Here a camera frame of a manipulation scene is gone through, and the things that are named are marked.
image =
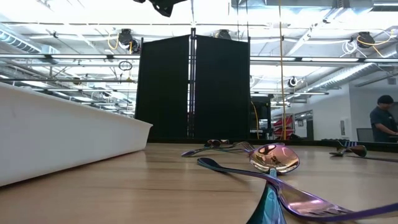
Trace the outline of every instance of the fork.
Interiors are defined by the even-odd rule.
[[[209,158],[199,158],[197,162],[200,166],[211,170],[248,175],[267,180],[267,182],[275,187],[279,203],[281,203],[282,206],[295,217],[307,221],[343,222],[365,218],[398,216],[398,203],[354,212],[332,204],[308,192],[296,189],[284,181],[267,174],[222,167],[216,161]]]

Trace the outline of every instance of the man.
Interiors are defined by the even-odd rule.
[[[391,136],[398,136],[397,123],[388,112],[393,103],[394,100],[391,96],[381,96],[377,100],[377,107],[370,114],[375,142],[397,142],[396,138],[390,138]]]

